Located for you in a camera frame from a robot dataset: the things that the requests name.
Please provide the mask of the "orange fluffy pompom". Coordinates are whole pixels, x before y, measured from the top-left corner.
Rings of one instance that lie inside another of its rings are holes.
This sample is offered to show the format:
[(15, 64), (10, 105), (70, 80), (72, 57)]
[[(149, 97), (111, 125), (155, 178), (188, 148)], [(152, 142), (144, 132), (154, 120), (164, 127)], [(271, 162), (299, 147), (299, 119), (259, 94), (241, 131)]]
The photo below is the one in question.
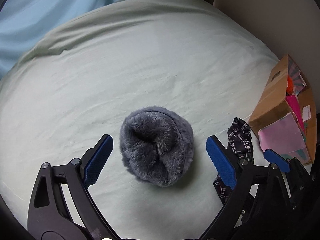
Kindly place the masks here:
[(291, 77), (288, 75), (288, 76), (287, 76), (287, 88), (286, 88), (286, 93), (287, 93), (288, 95), (292, 95), (292, 94), (293, 94), (293, 88), (294, 88), (294, 86), (293, 86), (293, 81), (292, 81)]

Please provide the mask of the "light blue hanging cloth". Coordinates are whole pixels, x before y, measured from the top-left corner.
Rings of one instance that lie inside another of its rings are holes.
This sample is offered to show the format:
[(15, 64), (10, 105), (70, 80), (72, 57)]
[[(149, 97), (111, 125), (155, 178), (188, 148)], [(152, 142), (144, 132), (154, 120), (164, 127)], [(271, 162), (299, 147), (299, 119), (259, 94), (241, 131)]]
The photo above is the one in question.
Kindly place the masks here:
[(7, 0), (1, 9), (1, 76), (50, 30), (119, 0)]

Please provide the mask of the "grey fluffy ear muff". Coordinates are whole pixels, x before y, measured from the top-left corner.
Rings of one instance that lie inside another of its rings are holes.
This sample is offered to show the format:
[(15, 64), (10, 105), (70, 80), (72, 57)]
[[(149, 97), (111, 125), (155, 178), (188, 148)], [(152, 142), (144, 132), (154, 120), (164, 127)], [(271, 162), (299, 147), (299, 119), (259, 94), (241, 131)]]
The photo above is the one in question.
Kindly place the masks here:
[(169, 187), (191, 166), (195, 152), (193, 129), (173, 111), (146, 107), (124, 119), (119, 148), (126, 170), (137, 180)]

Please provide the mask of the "pink zip pouch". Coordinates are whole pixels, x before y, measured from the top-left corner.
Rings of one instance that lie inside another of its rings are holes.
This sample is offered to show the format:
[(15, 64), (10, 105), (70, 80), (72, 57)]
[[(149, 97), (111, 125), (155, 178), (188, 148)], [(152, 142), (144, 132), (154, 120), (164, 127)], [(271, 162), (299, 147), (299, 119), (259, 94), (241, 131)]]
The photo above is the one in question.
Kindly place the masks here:
[(292, 113), (295, 115), (297, 119), (298, 126), (300, 127), (302, 132), (305, 134), (304, 122), (303, 122), (302, 113), (300, 110), (300, 105), (299, 105), (297, 96), (295, 94), (287, 95), (286, 101), (287, 101), (287, 104), (290, 106)]

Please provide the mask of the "black patterned scrunchie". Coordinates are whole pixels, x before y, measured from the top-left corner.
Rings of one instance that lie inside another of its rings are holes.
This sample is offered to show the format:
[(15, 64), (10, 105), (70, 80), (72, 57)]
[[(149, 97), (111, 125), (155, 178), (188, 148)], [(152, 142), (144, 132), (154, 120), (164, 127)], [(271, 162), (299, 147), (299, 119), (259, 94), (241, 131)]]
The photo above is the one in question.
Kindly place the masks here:
[[(238, 159), (246, 159), (249, 163), (253, 164), (253, 144), (249, 125), (244, 120), (235, 117), (227, 131), (227, 135), (227, 149), (231, 150)], [(232, 189), (224, 184), (219, 173), (217, 174), (213, 185), (221, 203), (225, 204)]]

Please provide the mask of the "cardboard box pink lining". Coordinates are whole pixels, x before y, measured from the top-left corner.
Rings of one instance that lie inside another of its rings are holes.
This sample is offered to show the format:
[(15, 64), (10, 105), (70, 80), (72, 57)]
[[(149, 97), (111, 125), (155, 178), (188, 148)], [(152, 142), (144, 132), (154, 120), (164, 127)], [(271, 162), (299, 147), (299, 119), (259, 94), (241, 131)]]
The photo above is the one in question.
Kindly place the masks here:
[[(299, 101), (305, 134), (286, 101), (288, 75), (293, 81), (293, 94)], [(262, 151), (272, 149), (285, 159), (296, 157), (303, 165), (315, 161), (317, 114), (313, 93), (307, 78), (289, 54), (271, 70), (248, 124), (258, 137)]]

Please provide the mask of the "light green bed sheet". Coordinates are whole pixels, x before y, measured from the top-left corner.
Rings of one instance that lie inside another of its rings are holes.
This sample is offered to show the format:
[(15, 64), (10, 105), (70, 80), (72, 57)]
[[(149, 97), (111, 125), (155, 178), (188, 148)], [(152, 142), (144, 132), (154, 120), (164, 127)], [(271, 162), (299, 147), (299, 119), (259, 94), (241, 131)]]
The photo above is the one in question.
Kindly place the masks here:
[[(202, 0), (124, 0), (49, 32), (1, 79), (1, 195), (27, 224), (40, 166), (82, 156), (104, 134), (114, 148), (95, 185), (96, 205), (118, 235), (198, 238), (221, 208), (205, 149), (247, 120), (278, 58)], [(132, 111), (161, 106), (185, 118), (194, 160), (175, 185), (125, 169), (119, 131)]]

